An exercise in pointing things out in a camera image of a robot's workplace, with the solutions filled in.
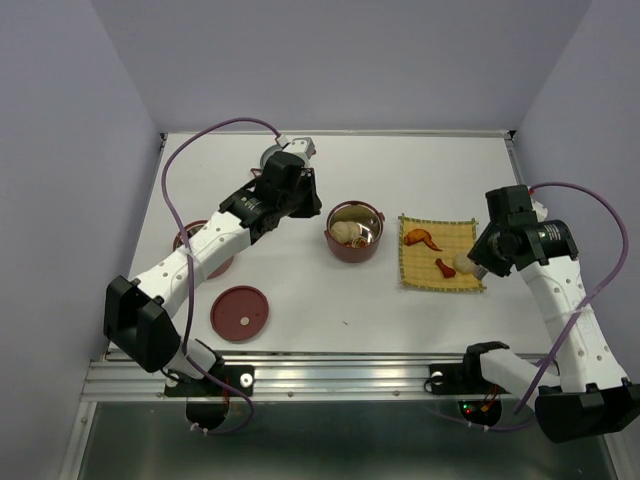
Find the toy bun back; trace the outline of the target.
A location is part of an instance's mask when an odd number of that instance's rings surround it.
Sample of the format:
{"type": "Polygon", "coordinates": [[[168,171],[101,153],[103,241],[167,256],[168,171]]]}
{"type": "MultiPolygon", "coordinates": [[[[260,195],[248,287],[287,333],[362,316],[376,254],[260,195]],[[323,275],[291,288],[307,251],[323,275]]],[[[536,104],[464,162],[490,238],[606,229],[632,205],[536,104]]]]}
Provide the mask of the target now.
{"type": "Polygon", "coordinates": [[[360,236],[360,227],[356,222],[349,221],[346,223],[348,231],[348,242],[353,242],[360,236]]]}

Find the red lid near front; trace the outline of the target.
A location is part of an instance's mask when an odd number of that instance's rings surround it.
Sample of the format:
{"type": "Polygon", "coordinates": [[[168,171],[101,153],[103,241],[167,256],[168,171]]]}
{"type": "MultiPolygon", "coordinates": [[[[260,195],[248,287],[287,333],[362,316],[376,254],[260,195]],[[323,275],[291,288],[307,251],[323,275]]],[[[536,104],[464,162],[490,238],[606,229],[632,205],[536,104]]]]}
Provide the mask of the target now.
{"type": "Polygon", "coordinates": [[[221,293],[210,310],[215,333],[229,342],[246,342],[261,333],[269,318],[269,303],[258,289],[241,285],[221,293]]]}

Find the orange toy chicken wing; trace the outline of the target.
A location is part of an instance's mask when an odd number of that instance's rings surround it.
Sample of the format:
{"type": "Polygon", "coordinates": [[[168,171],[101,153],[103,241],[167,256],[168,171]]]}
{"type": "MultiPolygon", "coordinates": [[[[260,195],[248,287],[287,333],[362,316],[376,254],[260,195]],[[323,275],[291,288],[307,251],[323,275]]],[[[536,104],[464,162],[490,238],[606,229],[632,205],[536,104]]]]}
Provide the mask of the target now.
{"type": "Polygon", "coordinates": [[[440,252],[441,249],[435,244],[431,234],[424,229],[413,229],[403,237],[403,244],[406,246],[424,243],[429,249],[440,252]]]}

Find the toy bun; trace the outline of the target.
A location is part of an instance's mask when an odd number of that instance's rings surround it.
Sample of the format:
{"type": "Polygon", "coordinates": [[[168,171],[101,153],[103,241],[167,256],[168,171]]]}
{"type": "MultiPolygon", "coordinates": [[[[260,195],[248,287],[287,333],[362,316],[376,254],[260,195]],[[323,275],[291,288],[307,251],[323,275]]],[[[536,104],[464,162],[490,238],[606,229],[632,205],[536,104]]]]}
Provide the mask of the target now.
{"type": "Polygon", "coordinates": [[[461,274],[472,274],[475,270],[475,263],[468,258],[464,252],[458,252],[453,259],[454,269],[461,274]]]}
{"type": "Polygon", "coordinates": [[[348,222],[339,221],[331,226],[332,238],[341,245],[350,244],[352,239],[351,227],[348,222]]]}
{"type": "Polygon", "coordinates": [[[356,222],[349,221],[346,223],[348,231],[348,242],[353,242],[360,236],[360,227],[356,222]]]}

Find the red steel lunch bowl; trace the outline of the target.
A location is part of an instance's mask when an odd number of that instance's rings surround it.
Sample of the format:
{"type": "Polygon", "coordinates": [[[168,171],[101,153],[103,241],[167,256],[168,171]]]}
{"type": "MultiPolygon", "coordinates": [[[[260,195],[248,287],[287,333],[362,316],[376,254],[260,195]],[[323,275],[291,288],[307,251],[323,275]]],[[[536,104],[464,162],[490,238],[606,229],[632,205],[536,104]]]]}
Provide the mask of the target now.
{"type": "Polygon", "coordinates": [[[325,222],[324,236],[330,251],[346,263],[363,263],[371,259],[380,244],[384,233],[385,217],[372,205],[362,201],[345,201],[336,205],[328,214],[325,222]],[[360,236],[365,237],[368,246],[353,248],[350,244],[338,244],[331,236],[331,226],[339,221],[356,222],[360,227],[360,236]]]}

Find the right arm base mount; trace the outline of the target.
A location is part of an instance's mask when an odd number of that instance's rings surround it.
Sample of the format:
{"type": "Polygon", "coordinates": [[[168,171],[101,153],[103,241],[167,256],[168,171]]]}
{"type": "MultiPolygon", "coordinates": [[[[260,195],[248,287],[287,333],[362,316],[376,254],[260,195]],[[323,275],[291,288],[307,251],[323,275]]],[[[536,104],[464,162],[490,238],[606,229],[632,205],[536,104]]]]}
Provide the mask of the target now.
{"type": "Polygon", "coordinates": [[[423,389],[435,396],[453,396],[459,417],[467,426],[485,431],[507,432],[514,427],[500,427],[502,396],[507,391],[481,376],[467,376],[462,363],[432,363],[427,366],[428,376],[423,389]]]}

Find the yellow bamboo mat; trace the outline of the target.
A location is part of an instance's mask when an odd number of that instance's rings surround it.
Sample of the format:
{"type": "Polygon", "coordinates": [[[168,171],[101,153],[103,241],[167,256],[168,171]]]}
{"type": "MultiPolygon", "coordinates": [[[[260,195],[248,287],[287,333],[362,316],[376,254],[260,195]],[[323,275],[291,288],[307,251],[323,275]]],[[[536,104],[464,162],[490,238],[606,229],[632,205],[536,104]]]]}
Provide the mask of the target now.
{"type": "Polygon", "coordinates": [[[436,293],[481,293],[484,284],[455,267],[477,237],[478,222],[412,218],[399,220],[398,265],[402,286],[436,293]]]}

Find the red toy drumstick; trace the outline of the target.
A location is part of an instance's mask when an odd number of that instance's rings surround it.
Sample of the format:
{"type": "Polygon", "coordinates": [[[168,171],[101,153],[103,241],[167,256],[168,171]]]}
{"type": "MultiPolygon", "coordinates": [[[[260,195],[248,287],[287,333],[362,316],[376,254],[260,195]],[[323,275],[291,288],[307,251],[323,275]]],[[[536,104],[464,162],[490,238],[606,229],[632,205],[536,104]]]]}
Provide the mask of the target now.
{"type": "Polygon", "coordinates": [[[441,258],[437,258],[435,260],[435,265],[438,267],[444,278],[449,279],[456,276],[457,271],[448,266],[441,258]]]}

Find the grey lid with red clips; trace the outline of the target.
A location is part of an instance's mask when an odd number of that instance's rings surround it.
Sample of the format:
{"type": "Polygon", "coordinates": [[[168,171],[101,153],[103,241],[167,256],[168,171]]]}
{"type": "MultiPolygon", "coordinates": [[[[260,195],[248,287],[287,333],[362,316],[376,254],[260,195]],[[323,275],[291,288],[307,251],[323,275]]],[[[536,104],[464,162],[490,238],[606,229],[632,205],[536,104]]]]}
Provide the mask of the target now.
{"type": "Polygon", "coordinates": [[[257,178],[262,174],[262,171],[266,165],[266,162],[277,152],[281,151],[282,148],[279,145],[272,145],[267,148],[260,157],[259,166],[257,168],[251,168],[251,174],[257,178]]]}

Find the toy bun front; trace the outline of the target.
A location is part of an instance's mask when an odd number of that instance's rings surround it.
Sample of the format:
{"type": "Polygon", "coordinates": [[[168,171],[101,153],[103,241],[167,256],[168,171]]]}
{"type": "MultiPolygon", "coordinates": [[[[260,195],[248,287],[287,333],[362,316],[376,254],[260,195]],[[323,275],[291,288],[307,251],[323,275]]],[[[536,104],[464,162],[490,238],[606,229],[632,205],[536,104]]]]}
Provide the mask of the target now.
{"type": "Polygon", "coordinates": [[[352,239],[351,227],[348,222],[339,221],[331,226],[332,238],[341,245],[350,244],[352,239]]]}

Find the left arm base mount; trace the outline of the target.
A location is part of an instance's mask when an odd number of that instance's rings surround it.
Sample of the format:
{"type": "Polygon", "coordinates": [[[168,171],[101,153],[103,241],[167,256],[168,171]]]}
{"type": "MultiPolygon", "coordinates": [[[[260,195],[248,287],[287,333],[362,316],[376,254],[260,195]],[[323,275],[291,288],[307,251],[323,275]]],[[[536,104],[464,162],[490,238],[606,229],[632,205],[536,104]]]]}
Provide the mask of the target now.
{"type": "Polygon", "coordinates": [[[252,420],[251,400],[255,368],[249,364],[216,365],[207,377],[194,380],[185,375],[167,378],[164,396],[185,400],[185,417],[190,429],[205,436],[223,435],[244,429],[252,420]]]}

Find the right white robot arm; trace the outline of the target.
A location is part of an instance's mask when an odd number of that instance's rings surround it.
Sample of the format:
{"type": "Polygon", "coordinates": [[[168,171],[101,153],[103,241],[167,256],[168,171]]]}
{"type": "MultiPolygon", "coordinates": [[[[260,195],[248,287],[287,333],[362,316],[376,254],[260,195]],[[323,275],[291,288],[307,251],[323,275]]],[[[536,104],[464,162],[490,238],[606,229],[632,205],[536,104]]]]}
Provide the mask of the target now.
{"type": "Polygon", "coordinates": [[[603,197],[594,197],[613,217],[622,247],[613,270],[587,291],[573,235],[564,222],[540,216],[532,198],[537,189],[515,185],[487,192],[489,223],[468,258],[475,277],[520,274],[552,347],[534,365],[499,341],[471,345],[460,366],[461,381],[472,390],[494,384],[514,395],[515,409],[530,408],[555,443],[620,432],[639,416],[639,387],[612,353],[591,302],[624,266],[626,226],[603,197]]]}

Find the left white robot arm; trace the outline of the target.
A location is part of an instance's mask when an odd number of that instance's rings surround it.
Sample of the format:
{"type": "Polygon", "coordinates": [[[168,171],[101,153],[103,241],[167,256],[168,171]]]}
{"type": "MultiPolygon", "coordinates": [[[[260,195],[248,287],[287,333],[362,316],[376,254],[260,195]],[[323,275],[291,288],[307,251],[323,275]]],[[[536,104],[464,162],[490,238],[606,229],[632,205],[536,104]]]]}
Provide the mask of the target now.
{"type": "Polygon", "coordinates": [[[261,174],[224,200],[185,244],[133,279],[118,276],[106,288],[103,331],[143,370],[174,369],[199,393],[215,392],[223,371],[215,356],[198,360],[188,334],[173,317],[194,302],[195,290],[228,259],[278,227],[284,217],[312,218],[322,203],[307,154],[284,149],[261,174]]]}

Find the toy sushi roll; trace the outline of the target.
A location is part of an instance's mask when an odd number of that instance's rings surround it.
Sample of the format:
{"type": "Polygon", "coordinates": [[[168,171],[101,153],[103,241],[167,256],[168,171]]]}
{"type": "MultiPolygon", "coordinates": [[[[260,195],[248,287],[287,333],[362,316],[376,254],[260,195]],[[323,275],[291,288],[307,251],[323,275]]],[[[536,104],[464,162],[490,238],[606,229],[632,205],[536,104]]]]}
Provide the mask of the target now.
{"type": "Polygon", "coordinates": [[[368,242],[365,237],[357,237],[352,240],[351,246],[356,249],[365,248],[368,246],[368,242]]]}

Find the aluminium front rail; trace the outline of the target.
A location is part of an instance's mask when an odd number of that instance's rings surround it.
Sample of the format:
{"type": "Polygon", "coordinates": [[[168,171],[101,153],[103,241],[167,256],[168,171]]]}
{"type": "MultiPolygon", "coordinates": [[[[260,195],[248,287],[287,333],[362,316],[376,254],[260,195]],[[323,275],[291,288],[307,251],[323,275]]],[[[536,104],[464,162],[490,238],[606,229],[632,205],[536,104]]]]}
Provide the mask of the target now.
{"type": "MultiPolygon", "coordinates": [[[[224,354],[229,366],[254,367],[255,402],[431,400],[424,383],[433,365],[458,364],[461,355],[224,354]]],[[[121,354],[90,364],[85,402],[177,402],[166,379],[121,354]]]]}

